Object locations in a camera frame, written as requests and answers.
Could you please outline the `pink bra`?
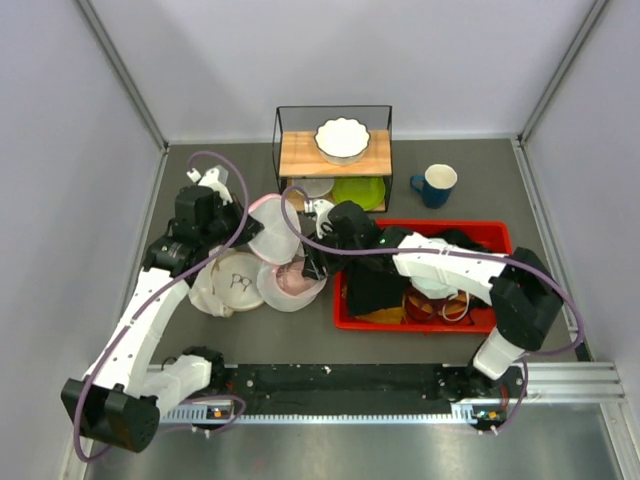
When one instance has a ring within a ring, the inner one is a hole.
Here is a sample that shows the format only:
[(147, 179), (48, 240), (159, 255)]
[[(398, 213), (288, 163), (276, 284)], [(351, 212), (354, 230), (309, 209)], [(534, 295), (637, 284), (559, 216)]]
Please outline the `pink bra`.
[(314, 279), (303, 275), (304, 262), (295, 261), (283, 265), (276, 271), (276, 283), (286, 294), (298, 296), (310, 290), (316, 283)]

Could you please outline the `white mesh laundry bag pink zipper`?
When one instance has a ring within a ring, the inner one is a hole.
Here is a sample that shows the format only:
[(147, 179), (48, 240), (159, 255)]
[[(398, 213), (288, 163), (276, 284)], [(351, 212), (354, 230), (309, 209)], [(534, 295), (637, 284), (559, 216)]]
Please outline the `white mesh laundry bag pink zipper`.
[(297, 232), (300, 221), (294, 206), (285, 201), (285, 213), (281, 212), (279, 194), (267, 194), (249, 207), (249, 214), (264, 224), (264, 232), (249, 242), (251, 251), (262, 260), (257, 275), (257, 288), (264, 302), (271, 308), (285, 313), (299, 311), (311, 304), (326, 286), (327, 280), (315, 280), (315, 285), (298, 296), (284, 293), (276, 283), (279, 267), (295, 261), (304, 262), (301, 240), (289, 229), (288, 218)]

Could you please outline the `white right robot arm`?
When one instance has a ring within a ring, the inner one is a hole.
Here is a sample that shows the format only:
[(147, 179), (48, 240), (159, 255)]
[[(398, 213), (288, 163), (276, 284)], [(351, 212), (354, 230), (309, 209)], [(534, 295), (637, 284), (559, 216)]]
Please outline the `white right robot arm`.
[(316, 237), (304, 245), (317, 272), (333, 275), (357, 262), (407, 279), (428, 298), (463, 292), (492, 308), (496, 325), (466, 372), (478, 395), (492, 394), (512, 363), (541, 349), (565, 302), (529, 249), (482, 253), (403, 227), (381, 228), (351, 201), (307, 200), (304, 212), (316, 221)]

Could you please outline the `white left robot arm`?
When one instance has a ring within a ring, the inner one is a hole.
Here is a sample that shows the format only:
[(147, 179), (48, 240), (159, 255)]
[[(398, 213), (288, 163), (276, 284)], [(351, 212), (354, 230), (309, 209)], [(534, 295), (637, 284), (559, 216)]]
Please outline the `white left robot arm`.
[(186, 349), (154, 376), (147, 369), (199, 271), (262, 228), (219, 181), (200, 181), (179, 192), (174, 216), (148, 246), (134, 293), (107, 346), (82, 379), (68, 379), (62, 388), (75, 453), (82, 461), (91, 460), (82, 439), (139, 453), (169, 411), (196, 392), (212, 397), (224, 390), (222, 358), (205, 347)]

